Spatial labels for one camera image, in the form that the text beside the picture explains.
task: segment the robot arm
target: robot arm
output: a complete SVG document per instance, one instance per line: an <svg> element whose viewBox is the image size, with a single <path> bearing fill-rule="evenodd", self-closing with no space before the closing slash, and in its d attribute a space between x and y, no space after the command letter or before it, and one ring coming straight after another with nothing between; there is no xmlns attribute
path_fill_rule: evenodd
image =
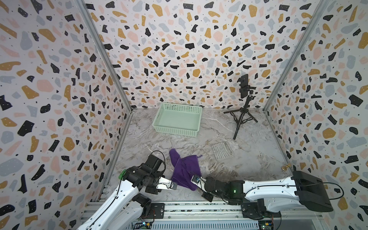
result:
<svg viewBox="0 0 368 230"><path fill-rule="evenodd" d="M166 179L158 171L162 160L150 154L145 163L128 168L113 194L103 205L82 224L78 230L123 230L135 219L148 216L151 199L139 193L146 186L146 192L158 194L162 189L175 190L177 183Z"/></svg>
<svg viewBox="0 0 368 230"><path fill-rule="evenodd" d="M158 171L162 163L150 154L145 163L127 169L113 194L78 230L123 230L137 218L152 215L151 200L139 191L145 186L145 192L158 194L162 189L175 190L177 187L177 183L163 176L165 163L164 170ZM298 206L316 212L333 211L322 180L301 171L273 181L234 180L226 183L197 175L191 181L210 202L213 197L218 197L229 205L241 205L243 217L246 218L260 220L266 216L277 217L276 213L280 210Z"/></svg>
<svg viewBox="0 0 368 230"><path fill-rule="evenodd" d="M281 210L305 206L316 212L331 212L333 208L321 179L301 171L293 176L273 181L230 181L213 178L192 178L204 192L203 197L212 201L213 196L227 200L229 205L245 205L257 201L258 210L277 213Z"/></svg>

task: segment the plastic basket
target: plastic basket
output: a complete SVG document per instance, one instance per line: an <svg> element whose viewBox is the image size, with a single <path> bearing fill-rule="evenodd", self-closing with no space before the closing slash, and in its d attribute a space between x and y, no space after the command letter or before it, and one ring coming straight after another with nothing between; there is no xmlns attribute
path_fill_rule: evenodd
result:
<svg viewBox="0 0 368 230"><path fill-rule="evenodd" d="M201 116L200 106L161 103L152 125L157 132L196 137Z"/></svg>

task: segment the purple towel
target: purple towel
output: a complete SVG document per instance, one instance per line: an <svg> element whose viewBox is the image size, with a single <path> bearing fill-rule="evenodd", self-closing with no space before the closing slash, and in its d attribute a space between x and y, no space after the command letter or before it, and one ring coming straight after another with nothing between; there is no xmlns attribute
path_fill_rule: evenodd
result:
<svg viewBox="0 0 368 230"><path fill-rule="evenodd" d="M195 191L197 186L191 182L191 179L193 175L202 176L198 164L199 157L196 155L191 155L181 159L179 153L175 149L171 149L169 153L171 163L175 167L171 181Z"/></svg>

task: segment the tripod leg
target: tripod leg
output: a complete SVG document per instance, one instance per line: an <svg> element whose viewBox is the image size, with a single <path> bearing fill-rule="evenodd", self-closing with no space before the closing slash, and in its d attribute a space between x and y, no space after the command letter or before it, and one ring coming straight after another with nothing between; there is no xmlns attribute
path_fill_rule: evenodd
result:
<svg viewBox="0 0 368 230"><path fill-rule="evenodd" d="M224 113L234 113L234 112L239 112L239 111L240 111L240 109L235 109L235 110L226 111Z"/></svg>
<svg viewBox="0 0 368 230"><path fill-rule="evenodd" d="M253 117L253 115L250 113L250 112L247 112L248 115L255 121L255 122L258 122L256 118Z"/></svg>
<svg viewBox="0 0 368 230"><path fill-rule="evenodd" d="M240 128L240 125L241 125L241 120L243 120L243 117L244 117L244 113L242 113L238 119L238 122L236 124L236 131L235 131L235 134L234 134L234 140L236 139L236 135L238 135L238 131L239 131L239 128Z"/></svg>
<svg viewBox="0 0 368 230"><path fill-rule="evenodd" d="M235 123L238 123L238 119L236 118L235 114L234 113L230 113L230 114L233 116Z"/></svg>

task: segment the terrazzo wallpaper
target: terrazzo wallpaper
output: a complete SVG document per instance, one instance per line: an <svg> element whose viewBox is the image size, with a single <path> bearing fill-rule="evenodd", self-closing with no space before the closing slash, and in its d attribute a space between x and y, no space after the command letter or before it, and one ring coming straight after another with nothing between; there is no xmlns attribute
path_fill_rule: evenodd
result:
<svg viewBox="0 0 368 230"><path fill-rule="evenodd" d="M263 107L319 0L85 0L133 108Z"/></svg>
<svg viewBox="0 0 368 230"><path fill-rule="evenodd" d="M344 189L324 214L333 230L368 229L367 4L331 1L266 112L294 170Z"/></svg>
<svg viewBox="0 0 368 230"><path fill-rule="evenodd" d="M72 1L0 1L0 229L76 229L126 118Z"/></svg>

